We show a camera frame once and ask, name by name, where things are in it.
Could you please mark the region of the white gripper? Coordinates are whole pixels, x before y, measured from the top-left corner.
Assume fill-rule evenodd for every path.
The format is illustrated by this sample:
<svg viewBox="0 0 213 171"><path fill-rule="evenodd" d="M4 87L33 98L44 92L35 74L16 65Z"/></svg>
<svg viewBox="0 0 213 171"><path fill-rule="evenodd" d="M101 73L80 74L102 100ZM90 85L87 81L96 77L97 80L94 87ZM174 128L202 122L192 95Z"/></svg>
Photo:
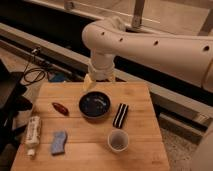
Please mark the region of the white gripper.
<svg viewBox="0 0 213 171"><path fill-rule="evenodd" d="M110 82L115 81L114 73L115 64L111 63L105 68L98 68L92 62L88 64L88 73L85 75L83 82L83 91L88 92L96 85L96 81L109 80Z"/></svg>

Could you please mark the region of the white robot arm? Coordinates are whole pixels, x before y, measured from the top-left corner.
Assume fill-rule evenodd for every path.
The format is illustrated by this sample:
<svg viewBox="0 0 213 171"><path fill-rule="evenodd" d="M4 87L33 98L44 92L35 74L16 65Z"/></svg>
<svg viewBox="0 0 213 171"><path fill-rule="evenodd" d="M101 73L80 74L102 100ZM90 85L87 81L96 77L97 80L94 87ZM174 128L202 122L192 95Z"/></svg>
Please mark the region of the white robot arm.
<svg viewBox="0 0 213 171"><path fill-rule="evenodd" d="M113 81L114 58L121 56L189 83L213 99L213 37L129 33L113 16L86 25L82 40L91 52L84 90L98 81Z"/></svg>

